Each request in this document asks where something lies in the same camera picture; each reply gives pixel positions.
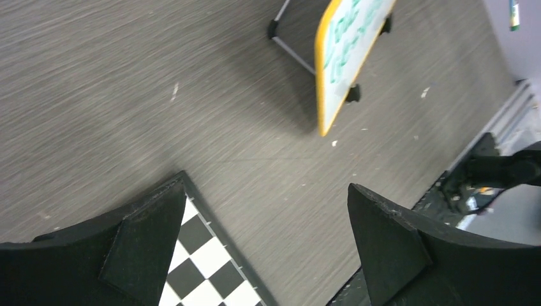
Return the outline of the white green marker pen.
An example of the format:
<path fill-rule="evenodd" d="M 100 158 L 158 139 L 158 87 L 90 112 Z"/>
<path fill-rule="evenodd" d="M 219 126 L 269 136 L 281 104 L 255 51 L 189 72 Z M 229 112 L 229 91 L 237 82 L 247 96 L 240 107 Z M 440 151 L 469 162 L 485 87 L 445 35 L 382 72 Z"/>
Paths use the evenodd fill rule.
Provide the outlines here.
<path fill-rule="evenodd" d="M 520 28 L 519 1 L 509 0 L 510 31 L 518 31 Z"/>

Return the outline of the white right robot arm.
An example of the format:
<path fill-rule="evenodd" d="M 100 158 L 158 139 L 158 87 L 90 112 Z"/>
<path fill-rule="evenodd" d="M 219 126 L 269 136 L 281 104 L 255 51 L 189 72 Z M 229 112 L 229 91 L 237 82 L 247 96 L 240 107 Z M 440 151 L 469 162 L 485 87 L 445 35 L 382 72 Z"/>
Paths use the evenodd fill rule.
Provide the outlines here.
<path fill-rule="evenodd" d="M 490 133 L 486 133 L 487 145 L 481 141 L 462 157 L 452 171 L 447 171 L 438 188 L 453 212 L 461 215 L 481 214 L 492 203 L 478 206 L 474 210 L 464 210 L 470 195 L 467 188 L 484 187 L 500 189 L 502 192 L 516 186 L 526 184 L 540 186 L 540 142 L 537 141 L 526 148 L 512 154 L 502 156 L 496 149 L 496 142 Z"/>

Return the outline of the black white chessboard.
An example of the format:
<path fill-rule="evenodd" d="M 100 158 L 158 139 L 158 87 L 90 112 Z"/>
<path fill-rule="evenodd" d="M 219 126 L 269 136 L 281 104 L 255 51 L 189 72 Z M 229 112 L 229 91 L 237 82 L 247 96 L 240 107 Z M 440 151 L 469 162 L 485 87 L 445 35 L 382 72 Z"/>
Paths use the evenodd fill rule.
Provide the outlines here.
<path fill-rule="evenodd" d="M 160 305 L 277 305 L 185 171 L 186 204 Z"/>

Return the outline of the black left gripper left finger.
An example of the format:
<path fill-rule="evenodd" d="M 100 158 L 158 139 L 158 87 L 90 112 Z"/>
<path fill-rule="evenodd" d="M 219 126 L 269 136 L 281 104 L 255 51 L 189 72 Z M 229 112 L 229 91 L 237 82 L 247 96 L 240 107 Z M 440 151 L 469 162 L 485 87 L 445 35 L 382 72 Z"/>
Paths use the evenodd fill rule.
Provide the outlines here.
<path fill-rule="evenodd" d="M 1 304 L 159 304 L 185 201 L 173 181 L 30 242 L 1 244 Z"/>

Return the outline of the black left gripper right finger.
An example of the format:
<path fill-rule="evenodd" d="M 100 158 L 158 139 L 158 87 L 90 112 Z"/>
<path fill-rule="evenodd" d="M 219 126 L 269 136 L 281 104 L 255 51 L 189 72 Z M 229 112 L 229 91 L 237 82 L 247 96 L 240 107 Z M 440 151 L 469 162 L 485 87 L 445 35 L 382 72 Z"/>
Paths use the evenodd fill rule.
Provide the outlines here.
<path fill-rule="evenodd" d="M 457 229 L 359 184 L 347 207 L 373 305 L 540 304 L 540 247 Z"/>

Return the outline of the yellow framed whiteboard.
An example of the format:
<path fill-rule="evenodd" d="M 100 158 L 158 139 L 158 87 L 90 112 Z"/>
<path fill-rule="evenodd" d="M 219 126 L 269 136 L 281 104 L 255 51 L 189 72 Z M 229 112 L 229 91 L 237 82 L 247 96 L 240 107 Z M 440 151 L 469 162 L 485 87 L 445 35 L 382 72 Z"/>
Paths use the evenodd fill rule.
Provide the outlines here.
<path fill-rule="evenodd" d="M 314 64 L 308 64 L 279 36 L 279 21 L 290 4 L 285 1 L 267 26 L 268 39 L 277 43 L 315 77 L 318 131 L 326 136 L 341 107 L 359 102 L 357 77 L 376 40 L 392 30 L 394 0 L 334 0 L 319 21 Z"/>

